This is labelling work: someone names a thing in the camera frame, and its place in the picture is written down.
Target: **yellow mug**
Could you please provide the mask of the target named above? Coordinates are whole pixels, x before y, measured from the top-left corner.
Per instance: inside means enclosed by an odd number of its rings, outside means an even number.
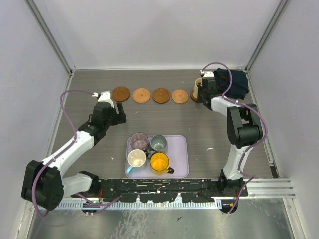
[[[169,167],[169,158],[164,153],[155,153],[151,156],[150,165],[152,172],[157,175],[163,175],[165,173],[173,174],[174,169]]]

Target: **black cloth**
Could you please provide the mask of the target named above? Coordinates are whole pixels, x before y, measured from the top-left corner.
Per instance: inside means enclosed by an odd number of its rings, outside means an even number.
[[[234,99],[244,99],[245,95],[249,92],[246,73],[243,71],[230,71],[231,75],[233,76],[233,83],[229,91],[226,93],[226,96]],[[222,94],[229,86],[228,71],[218,68],[216,71],[214,71],[214,76],[217,83],[217,89],[219,93]]]

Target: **brown coaster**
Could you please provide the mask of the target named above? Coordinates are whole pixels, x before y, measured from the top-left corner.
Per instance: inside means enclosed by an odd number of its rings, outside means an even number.
[[[126,101],[130,97],[130,90],[125,86],[119,86],[112,91],[112,98],[117,102]]]
[[[176,103],[182,104],[188,100],[188,93],[185,90],[179,89],[174,91],[171,97]]]
[[[151,97],[150,92],[145,88],[138,88],[133,92],[133,100],[137,103],[144,103]]]
[[[156,90],[153,91],[152,97],[156,103],[163,104],[169,101],[170,92],[166,88],[157,88]]]
[[[193,101],[199,103],[199,102],[197,101],[197,99],[195,98],[195,96],[193,95],[193,90],[194,90],[194,89],[191,89],[191,91],[190,91],[190,97],[191,97],[191,99],[192,99]]]

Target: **blue mug handle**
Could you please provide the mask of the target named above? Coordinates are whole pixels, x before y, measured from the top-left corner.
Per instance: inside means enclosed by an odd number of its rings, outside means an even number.
[[[134,168],[132,166],[128,167],[126,170],[126,174],[130,174],[134,172]]]

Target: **tray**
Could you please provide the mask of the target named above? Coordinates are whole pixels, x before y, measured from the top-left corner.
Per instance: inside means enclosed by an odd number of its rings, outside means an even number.
[[[126,170],[129,167],[127,162],[128,154],[133,150],[130,146],[130,138],[126,144],[126,157],[125,157],[125,175],[128,178],[133,179],[145,179],[145,178],[153,178],[153,179],[161,179],[161,178],[185,178],[189,174],[189,165],[188,165],[188,152],[187,152],[187,142],[186,138],[181,135],[164,135],[168,143],[168,151],[166,155],[169,157],[169,166],[172,167],[175,172],[173,174],[163,174],[156,175],[152,172],[150,166],[150,160],[146,159],[146,167],[141,171],[135,171],[130,174],[126,174]]]

